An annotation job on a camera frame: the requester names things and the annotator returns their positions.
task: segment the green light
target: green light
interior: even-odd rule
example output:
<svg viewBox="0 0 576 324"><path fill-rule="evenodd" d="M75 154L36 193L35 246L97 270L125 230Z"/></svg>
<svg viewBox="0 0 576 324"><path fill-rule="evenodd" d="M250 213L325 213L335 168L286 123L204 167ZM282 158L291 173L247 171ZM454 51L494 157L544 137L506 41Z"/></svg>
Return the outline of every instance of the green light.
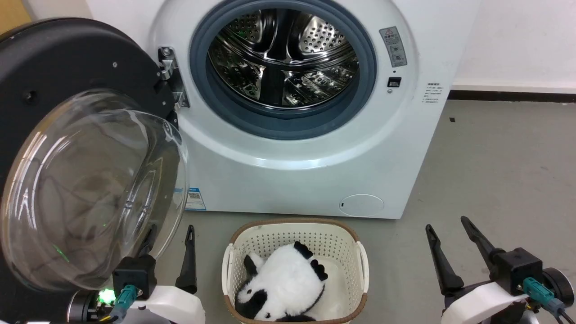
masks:
<svg viewBox="0 0 576 324"><path fill-rule="evenodd" d="M98 300L103 304L111 305L112 302L116 300L116 296L114 295L113 290L105 289L98 293Z"/></svg>
<svg viewBox="0 0 576 324"><path fill-rule="evenodd" d="M64 252L62 252L62 250L60 250L59 247L57 247L55 244L52 244L52 246L56 249L56 252L58 252L62 256L62 258L64 258L64 260L66 260L66 262L70 263L70 260L68 260L66 254L64 254Z"/></svg>

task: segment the washing machine door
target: washing machine door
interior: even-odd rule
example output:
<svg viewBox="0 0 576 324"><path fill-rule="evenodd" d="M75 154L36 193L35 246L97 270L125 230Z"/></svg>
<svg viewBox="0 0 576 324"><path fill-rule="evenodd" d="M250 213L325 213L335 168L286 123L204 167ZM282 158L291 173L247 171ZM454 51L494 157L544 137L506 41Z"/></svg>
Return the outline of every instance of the washing machine door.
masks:
<svg viewBox="0 0 576 324"><path fill-rule="evenodd" d="M187 151L154 61L109 25L60 18L0 36L0 62L11 271L44 291L100 289L122 258L158 257L185 205Z"/></svg>

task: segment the laundry basket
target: laundry basket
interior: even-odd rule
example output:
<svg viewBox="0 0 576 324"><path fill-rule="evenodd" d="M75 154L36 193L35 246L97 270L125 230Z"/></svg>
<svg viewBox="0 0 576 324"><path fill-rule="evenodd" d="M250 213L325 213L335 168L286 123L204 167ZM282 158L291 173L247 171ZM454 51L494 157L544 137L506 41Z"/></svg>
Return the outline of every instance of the laundry basket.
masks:
<svg viewBox="0 0 576 324"><path fill-rule="evenodd" d="M230 313L246 324L264 324L234 309L238 289L247 279L244 257L251 251L264 259L278 247L300 241L324 265L328 274L325 291L306 314L317 323L349 323L366 304L369 268L366 250L346 224L319 218L257 221L241 227L226 248L222 261L222 292Z"/></svg>

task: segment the gray floor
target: gray floor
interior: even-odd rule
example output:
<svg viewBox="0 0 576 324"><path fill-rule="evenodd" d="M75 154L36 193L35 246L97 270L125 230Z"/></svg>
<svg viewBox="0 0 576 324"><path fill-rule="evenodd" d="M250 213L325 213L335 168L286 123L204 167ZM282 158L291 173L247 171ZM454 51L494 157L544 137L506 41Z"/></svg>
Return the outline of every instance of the gray floor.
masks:
<svg viewBox="0 0 576 324"><path fill-rule="evenodd" d="M571 104L448 102L403 218L341 218L358 232L370 261L369 301L354 322L439 323L443 299L424 233L428 223L464 282L486 280L462 215L497 246L524 247L576 281L575 126ZM223 303L222 254L237 228L270 217L277 216L186 213L158 263L160 284L178 276L185 231L193 224L207 323L235 323ZM569 314L576 317L576 307ZM548 314L539 318L556 323Z"/></svg>

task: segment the metal hinge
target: metal hinge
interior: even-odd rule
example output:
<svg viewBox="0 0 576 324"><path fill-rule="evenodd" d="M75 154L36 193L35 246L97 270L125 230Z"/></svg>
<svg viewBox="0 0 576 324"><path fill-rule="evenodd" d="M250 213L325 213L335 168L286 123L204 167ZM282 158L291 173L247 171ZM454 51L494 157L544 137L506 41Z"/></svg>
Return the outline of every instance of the metal hinge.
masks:
<svg viewBox="0 0 576 324"><path fill-rule="evenodd" d="M188 94L182 82L178 61L174 50L170 47L160 47L158 49L158 60L160 63L160 77L168 83L174 95L174 109L189 108Z"/></svg>

